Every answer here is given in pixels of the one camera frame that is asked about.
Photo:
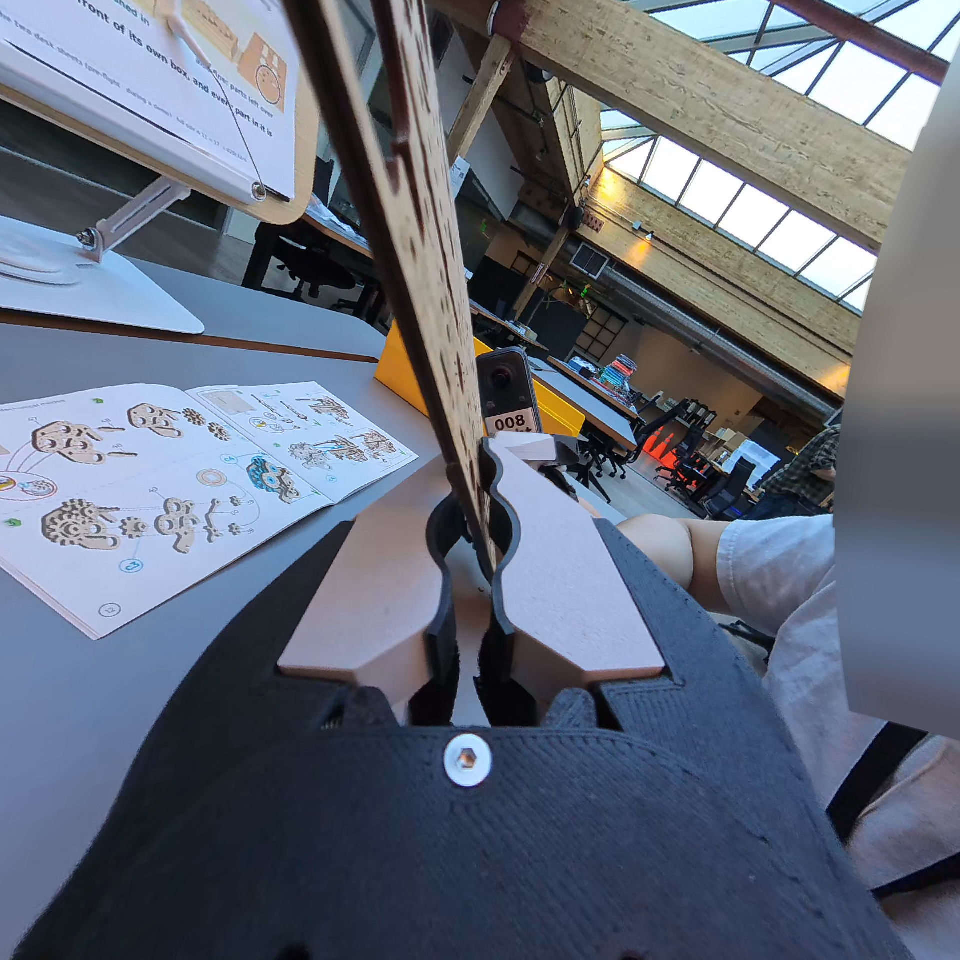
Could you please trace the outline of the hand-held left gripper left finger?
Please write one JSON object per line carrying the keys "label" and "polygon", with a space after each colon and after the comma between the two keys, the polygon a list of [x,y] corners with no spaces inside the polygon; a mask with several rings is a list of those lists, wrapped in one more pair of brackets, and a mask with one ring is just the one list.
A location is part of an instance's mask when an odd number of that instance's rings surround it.
{"label": "hand-held left gripper left finger", "polygon": [[440,459],[359,513],[277,667],[451,711],[460,674],[447,556],[460,508]]}

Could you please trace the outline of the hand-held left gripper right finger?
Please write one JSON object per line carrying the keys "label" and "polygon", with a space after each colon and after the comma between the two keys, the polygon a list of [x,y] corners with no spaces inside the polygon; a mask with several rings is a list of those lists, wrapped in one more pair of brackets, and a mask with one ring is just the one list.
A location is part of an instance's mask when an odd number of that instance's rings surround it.
{"label": "hand-held left gripper right finger", "polygon": [[596,519],[534,465],[484,439],[491,534],[484,690],[511,684],[536,706],[565,689],[647,680],[666,663]]}

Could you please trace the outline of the wooden puzzle part sheet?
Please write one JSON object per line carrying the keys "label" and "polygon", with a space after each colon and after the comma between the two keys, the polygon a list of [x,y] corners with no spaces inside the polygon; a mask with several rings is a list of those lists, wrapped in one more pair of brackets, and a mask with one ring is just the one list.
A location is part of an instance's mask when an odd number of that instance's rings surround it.
{"label": "wooden puzzle part sheet", "polygon": [[484,575],[493,576],[484,423],[459,225],[424,2],[371,2],[387,72],[381,150],[336,2],[286,1],[300,58],[342,165]]}

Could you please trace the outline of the person's right forearm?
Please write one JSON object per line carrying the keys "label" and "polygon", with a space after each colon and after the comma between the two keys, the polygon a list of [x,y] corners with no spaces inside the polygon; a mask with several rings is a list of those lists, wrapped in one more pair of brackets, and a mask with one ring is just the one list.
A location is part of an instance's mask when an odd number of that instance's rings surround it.
{"label": "person's right forearm", "polygon": [[619,532],[712,615],[729,616],[717,554],[729,522],[644,513],[616,525]]}

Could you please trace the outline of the grey desk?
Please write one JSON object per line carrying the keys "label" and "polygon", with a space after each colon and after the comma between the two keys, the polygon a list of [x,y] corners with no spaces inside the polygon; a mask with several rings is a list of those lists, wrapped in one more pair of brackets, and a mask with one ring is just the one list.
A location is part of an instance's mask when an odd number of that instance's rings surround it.
{"label": "grey desk", "polygon": [[338,523],[439,456],[425,416],[376,380],[385,341],[339,333],[277,352],[2,324],[3,403],[130,383],[315,380],[418,456],[102,640],[2,573],[2,958],[70,877],[144,738],[210,643]]}
{"label": "grey desk", "polygon": [[2,309],[4,325],[196,344],[269,354],[378,363],[386,336],[331,311],[138,258],[131,262],[204,325],[201,334]]}

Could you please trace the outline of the background work table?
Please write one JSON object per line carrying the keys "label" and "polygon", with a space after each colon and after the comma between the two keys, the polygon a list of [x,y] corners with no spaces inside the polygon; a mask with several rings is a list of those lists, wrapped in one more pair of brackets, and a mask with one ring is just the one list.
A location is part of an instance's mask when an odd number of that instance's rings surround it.
{"label": "background work table", "polygon": [[554,366],[530,359],[534,381],[578,410],[584,419],[624,450],[636,451],[632,422],[594,392],[579,385]]}

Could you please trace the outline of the yellow plastic bin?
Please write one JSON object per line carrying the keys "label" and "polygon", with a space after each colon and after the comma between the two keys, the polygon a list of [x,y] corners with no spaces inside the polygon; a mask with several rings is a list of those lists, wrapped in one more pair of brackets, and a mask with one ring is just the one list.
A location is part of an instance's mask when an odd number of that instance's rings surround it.
{"label": "yellow plastic bin", "polygon": [[[426,402],[414,375],[402,341],[401,331],[394,324],[377,364],[375,379],[428,416]],[[534,394],[542,423],[542,431],[577,439],[586,422],[586,416],[550,387],[534,379]]]}

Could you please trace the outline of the puzzle instruction booklet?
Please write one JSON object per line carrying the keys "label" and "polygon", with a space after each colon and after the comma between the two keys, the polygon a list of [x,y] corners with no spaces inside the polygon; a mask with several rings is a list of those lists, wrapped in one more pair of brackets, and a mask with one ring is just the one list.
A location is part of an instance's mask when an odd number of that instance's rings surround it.
{"label": "puzzle instruction booklet", "polygon": [[3,404],[2,569],[92,640],[417,460],[314,382]]}

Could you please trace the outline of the group of black office chairs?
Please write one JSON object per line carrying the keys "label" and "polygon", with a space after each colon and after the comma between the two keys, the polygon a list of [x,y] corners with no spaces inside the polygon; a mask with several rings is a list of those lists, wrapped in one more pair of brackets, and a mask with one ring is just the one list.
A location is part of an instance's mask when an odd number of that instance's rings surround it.
{"label": "group of black office chairs", "polygon": [[731,429],[688,430],[678,419],[667,425],[676,434],[669,453],[657,462],[642,448],[661,427],[651,433],[639,428],[635,435],[643,437],[643,445],[630,453],[587,422],[578,441],[580,482],[604,496],[604,482],[636,474],[698,517],[739,518],[755,502],[753,489],[777,457]]}

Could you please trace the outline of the skylight window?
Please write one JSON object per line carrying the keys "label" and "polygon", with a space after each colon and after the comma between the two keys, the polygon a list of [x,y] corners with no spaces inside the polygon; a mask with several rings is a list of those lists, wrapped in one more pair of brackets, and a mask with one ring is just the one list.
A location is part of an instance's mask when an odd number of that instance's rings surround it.
{"label": "skylight window", "polygon": [[[843,39],[774,2],[631,2],[655,20],[727,55],[853,123],[911,150],[940,84],[888,54]],[[830,2],[949,63],[958,47],[957,1]],[[642,127],[601,111],[606,167],[716,234],[861,314],[877,257],[798,209]]]}

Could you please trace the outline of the white document stand with page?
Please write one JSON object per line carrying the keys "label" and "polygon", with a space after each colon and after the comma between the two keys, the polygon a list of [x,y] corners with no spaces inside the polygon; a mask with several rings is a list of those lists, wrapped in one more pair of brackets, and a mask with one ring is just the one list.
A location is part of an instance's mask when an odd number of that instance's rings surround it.
{"label": "white document stand with page", "polygon": [[77,234],[59,233],[2,217],[2,307],[33,314],[110,323],[147,330],[200,334],[201,321],[114,251],[141,227],[192,191],[270,225],[286,225],[305,212],[313,189],[319,110],[298,57],[295,97],[295,194],[272,194],[242,203],[149,156],[2,84],[2,98],[18,104],[117,155],[150,168],[156,179],[115,213]]}

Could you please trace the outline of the printed instruction sheet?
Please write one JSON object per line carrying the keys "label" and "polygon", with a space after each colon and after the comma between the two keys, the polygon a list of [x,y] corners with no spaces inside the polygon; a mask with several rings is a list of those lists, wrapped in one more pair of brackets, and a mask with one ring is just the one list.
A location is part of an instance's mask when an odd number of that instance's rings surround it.
{"label": "printed instruction sheet", "polygon": [[281,2],[3,1],[2,85],[232,200],[296,194]]}

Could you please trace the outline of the metal ventilation duct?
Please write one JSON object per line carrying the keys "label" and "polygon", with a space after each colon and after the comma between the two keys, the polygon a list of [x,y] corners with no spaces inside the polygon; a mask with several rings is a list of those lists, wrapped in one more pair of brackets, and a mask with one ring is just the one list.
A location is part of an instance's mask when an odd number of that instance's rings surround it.
{"label": "metal ventilation duct", "polygon": [[597,278],[572,264],[578,244],[561,250],[561,264],[577,288],[623,321],[605,345],[600,360],[629,355],[639,382],[651,385],[666,373],[667,361],[655,360],[652,331],[670,337],[689,353],[737,378],[750,389],[810,423],[824,423],[845,402],[849,357],[824,351],[802,333],[754,306],[738,293],[717,287],[693,273],[694,300],[674,294],[640,272],[610,259]]}

